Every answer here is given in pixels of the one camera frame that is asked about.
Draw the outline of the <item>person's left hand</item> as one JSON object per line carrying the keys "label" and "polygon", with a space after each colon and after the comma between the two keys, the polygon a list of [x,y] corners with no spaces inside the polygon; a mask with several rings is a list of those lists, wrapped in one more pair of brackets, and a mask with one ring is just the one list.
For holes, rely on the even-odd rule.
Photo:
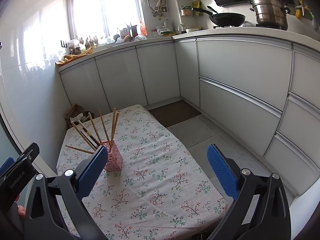
{"label": "person's left hand", "polygon": [[24,219],[26,215],[26,209],[21,205],[18,205],[17,208],[18,208],[18,215],[20,219]]}

